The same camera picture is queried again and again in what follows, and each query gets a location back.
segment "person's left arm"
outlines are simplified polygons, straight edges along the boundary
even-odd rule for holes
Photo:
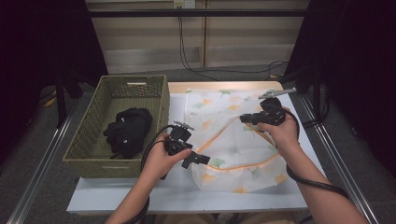
[[[163,141],[167,136],[168,134],[160,135],[157,142]],[[163,142],[155,144],[148,154],[146,164],[134,187],[131,188],[116,211],[108,218],[106,224],[125,223],[136,217],[145,206],[157,181],[166,175],[175,163],[184,160],[190,154],[191,150],[185,149],[174,156],[168,156],[163,148]]]

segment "wall outlet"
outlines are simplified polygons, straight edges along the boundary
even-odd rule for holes
[[[184,8],[184,0],[174,0],[174,8]]]
[[[195,8],[195,0],[184,0],[183,8]]]

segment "forearm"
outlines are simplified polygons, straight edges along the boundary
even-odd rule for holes
[[[125,223],[136,217],[145,206],[157,180],[149,174],[142,173],[106,224]]]
[[[299,146],[292,153],[286,153],[284,158],[297,176],[331,184]],[[356,206],[344,196],[326,189],[297,184],[317,223],[367,223]]]

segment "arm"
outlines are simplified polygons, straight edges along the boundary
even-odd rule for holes
[[[287,115],[285,122],[279,126],[263,123],[257,126],[272,136],[279,154],[297,176],[331,184],[300,147],[296,123],[290,115]],[[317,223],[368,223],[356,206],[342,195],[300,183],[297,185]]]
[[[167,136],[167,134],[162,134],[157,141],[162,141]],[[145,167],[134,187],[131,188],[116,211],[109,217],[106,224],[124,223],[136,217],[143,209],[157,181],[166,175],[175,163],[187,158],[190,154],[191,150],[185,149],[174,156],[168,156],[163,148],[163,142],[155,144],[148,154]]]

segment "horizontal black bar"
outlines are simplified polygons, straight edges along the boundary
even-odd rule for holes
[[[117,17],[304,17],[305,9],[131,9],[90,10],[92,18]]]

